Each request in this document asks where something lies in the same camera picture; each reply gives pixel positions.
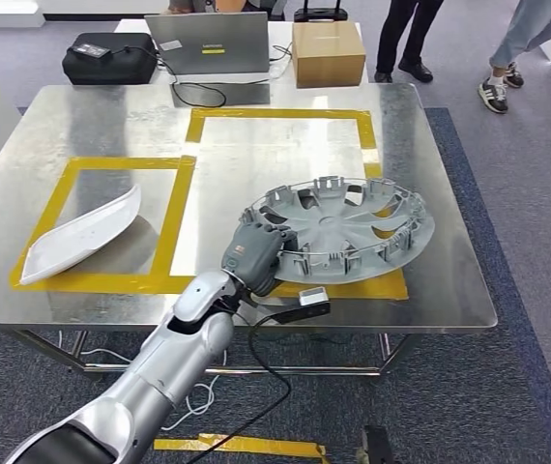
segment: laptop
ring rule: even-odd
[[[148,15],[162,58],[176,74],[266,73],[267,14]]]

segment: black shoe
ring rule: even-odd
[[[505,84],[491,85],[486,79],[477,87],[477,93],[491,111],[501,114],[508,111]]]
[[[523,75],[517,69],[516,63],[510,63],[510,66],[505,70],[505,74],[503,76],[503,82],[514,89],[520,89],[525,85]]]
[[[434,79],[432,72],[424,66],[424,63],[421,61],[415,65],[412,65],[408,60],[403,58],[400,60],[400,63],[398,64],[398,69],[404,71],[405,73],[409,73],[420,82],[428,83],[432,82]]]
[[[379,84],[391,84],[393,82],[393,80],[391,80],[391,72],[378,71],[374,73],[374,81]]]

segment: yellow tape square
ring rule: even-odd
[[[285,109],[285,108],[194,108],[186,134],[186,142],[200,143],[206,118],[258,118],[258,119],[351,119],[357,122],[360,146],[363,150],[375,151],[376,137],[369,111],[354,109]],[[366,178],[382,177],[378,159],[364,161]],[[272,297],[296,297],[301,290],[316,285],[283,282]],[[342,285],[326,285],[329,298],[406,300],[408,291],[402,269],[360,282]]]
[[[170,276],[169,271],[176,247],[196,159],[181,158],[71,158],[53,191],[31,236],[10,274],[15,290],[79,293],[181,293],[191,277]],[[86,169],[174,169],[176,171],[163,225],[155,246],[150,271],[145,275],[61,273],[33,283],[20,285],[27,251],[34,241],[55,227],[80,170]]]

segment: white plastic part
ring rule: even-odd
[[[140,186],[96,210],[47,232],[26,255],[20,284],[28,285],[69,269],[112,241],[139,213]]]

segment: black pants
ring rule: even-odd
[[[443,0],[391,0],[389,14],[383,25],[381,41],[378,43],[376,71],[379,73],[394,71],[398,42],[403,37],[413,12],[415,17],[412,19],[407,46],[403,56],[412,64],[419,63],[421,60],[424,39],[443,3]]]

